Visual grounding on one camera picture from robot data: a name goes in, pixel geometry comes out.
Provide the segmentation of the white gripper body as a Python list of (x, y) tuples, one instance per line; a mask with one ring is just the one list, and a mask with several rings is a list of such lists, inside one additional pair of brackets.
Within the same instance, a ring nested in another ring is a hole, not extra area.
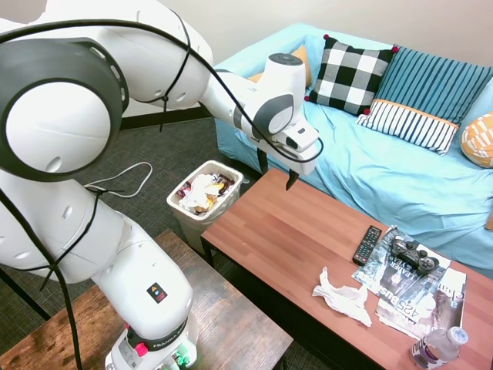
[(307, 121), (298, 121), (271, 136), (270, 142), (275, 149), (266, 140), (260, 140), (258, 148), (282, 162), (289, 170), (299, 175), (309, 175), (321, 154), (322, 149), (317, 148), (319, 139), (318, 131)]

